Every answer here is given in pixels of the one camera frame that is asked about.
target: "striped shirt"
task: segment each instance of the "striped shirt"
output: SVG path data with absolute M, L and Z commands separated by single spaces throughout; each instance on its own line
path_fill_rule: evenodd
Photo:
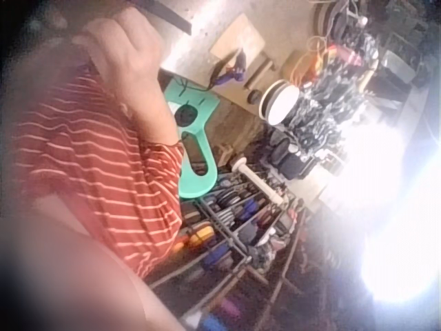
M 57 193 L 140 277 L 167 256 L 181 226 L 182 144 L 144 142 L 98 76 L 82 69 L 50 88 L 14 142 L 24 197 Z

